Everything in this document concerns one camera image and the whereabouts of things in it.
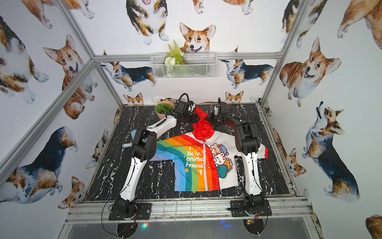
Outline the rainbow hooded kids jacket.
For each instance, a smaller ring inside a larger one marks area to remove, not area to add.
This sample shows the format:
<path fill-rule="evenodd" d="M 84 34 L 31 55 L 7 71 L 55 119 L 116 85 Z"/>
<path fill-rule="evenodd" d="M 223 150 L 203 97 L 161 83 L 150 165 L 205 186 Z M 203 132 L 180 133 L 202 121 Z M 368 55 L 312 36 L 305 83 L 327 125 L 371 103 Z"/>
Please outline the rainbow hooded kids jacket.
<path fill-rule="evenodd" d="M 235 161 L 242 159 L 235 137 L 215 131 L 200 108 L 194 130 L 157 142 L 153 161 L 172 160 L 175 164 L 175 191 L 205 192 L 238 186 Z M 266 159 L 268 149 L 260 145 L 257 160 Z"/>

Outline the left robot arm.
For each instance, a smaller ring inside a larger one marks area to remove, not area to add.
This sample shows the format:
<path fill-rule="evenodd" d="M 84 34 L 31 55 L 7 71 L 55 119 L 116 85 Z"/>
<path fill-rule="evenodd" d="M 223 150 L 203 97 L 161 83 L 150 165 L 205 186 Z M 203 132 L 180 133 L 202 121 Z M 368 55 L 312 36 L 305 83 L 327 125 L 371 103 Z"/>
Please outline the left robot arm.
<path fill-rule="evenodd" d="M 131 142 L 131 161 L 122 190 L 114 200 L 113 209 L 121 212 L 125 217 L 132 218 L 137 214 L 135 199 L 136 187 L 141 173 L 148 161 L 150 161 L 157 149 L 157 139 L 177 126 L 178 123 L 196 123 L 199 116 L 194 114 L 196 105 L 189 99 L 188 94 L 183 93 L 173 109 L 156 123 L 136 129 Z"/>

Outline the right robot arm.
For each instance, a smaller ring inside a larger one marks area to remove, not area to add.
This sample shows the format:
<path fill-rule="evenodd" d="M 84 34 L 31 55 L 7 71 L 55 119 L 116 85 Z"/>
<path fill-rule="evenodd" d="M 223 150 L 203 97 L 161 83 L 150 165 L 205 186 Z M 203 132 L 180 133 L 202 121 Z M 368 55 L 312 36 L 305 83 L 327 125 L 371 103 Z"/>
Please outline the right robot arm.
<path fill-rule="evenodd" d="M 228 208 L 233 217 L 249 215 L 257 216 L 267 210 L 265 194 L 260 186 L 257 153 L 260 148 L 259 134 L 256 124 L 245 121 L 227 108 L 227 103 L 218 99 L 213 111 L 209 114 L 209 122 L 214 125 L 226 125 L 234 131 L 235 145 L 242 153 L 245 173 L 245 196 L 242 200 L 231 201 Z"/>

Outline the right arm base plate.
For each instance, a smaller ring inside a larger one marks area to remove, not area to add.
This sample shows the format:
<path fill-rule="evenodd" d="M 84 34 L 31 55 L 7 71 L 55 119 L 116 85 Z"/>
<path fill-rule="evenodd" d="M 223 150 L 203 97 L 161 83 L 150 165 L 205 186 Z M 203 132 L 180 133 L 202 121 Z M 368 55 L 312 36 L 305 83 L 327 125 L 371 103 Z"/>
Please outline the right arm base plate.
<path fill-rule="evenodd" d="M 250 205 L 244 200 L 232 200 L 227 210 L 231 213 L 232 217 L 254 217 L 259 214 L 260 216 L 271 216 L 272 211 L 266 200 L 257 202 Z"/>

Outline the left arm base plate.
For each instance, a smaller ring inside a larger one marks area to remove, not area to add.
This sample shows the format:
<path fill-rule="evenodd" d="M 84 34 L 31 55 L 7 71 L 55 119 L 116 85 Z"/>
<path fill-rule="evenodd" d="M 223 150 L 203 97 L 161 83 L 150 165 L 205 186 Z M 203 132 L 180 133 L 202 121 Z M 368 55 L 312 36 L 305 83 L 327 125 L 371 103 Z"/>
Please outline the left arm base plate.
<path fill-rule="evenodd" d="M 121 221 L 121 220 L 148 220 L 151 215 L 152 204 L 151 203 L 138 203 L 131 204 L 125 208 L 112 205 L 111 211 L 108 217 L 109 221 Z"/>

